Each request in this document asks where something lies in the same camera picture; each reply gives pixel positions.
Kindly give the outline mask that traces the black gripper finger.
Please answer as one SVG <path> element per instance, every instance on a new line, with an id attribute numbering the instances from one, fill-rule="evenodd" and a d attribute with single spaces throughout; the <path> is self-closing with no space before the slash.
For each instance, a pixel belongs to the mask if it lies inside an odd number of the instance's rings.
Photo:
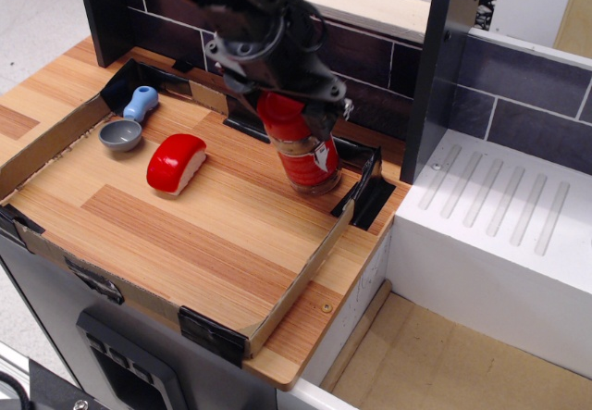
<path id="1" fill-rule="evenodd" d="M 312 102 L 304 106 L 302 116 L 314 137 L 319 141 L 326 141 L 344 111 L 344 100 L 337 103 Z"/>
<path id="2" fill-rule="evenodd" d="M 249 80 L 231 69 L 223 71 L 223 81 L 231 92 L 239 95 L 260 93 L 264 90 L 258 82 Z"/>

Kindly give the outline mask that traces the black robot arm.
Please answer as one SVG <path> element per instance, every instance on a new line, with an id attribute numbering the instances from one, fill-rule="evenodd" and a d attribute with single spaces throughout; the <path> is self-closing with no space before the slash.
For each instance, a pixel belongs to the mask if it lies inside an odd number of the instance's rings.
<path id="1" fill-rule="evenodd" d="M 345 83 L 318 56 L 327 25 L 305 0 L 185 0 L 203 15 L 214 39 L 205 52 L 229 91 L 249 110 L 265 93 L 303 103 L 314 137 L 328 139 L 352 103 Z"/>

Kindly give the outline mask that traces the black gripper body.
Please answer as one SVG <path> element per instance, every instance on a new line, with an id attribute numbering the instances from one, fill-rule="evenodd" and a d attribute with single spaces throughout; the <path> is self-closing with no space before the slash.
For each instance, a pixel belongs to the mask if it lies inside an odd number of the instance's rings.
<path id="1" fill-rule="evenodd" d="M 345 101 L 343 118 L 353 109 L 346 84 L 325 65 L 318 52 L 327 38 L 325 22 L 310 16 L 287 16 L 272 25 L 262 42 L 231 41 L 217 35 L 205 52 L 223 71 L 231 69 L 305 105 Z"/>

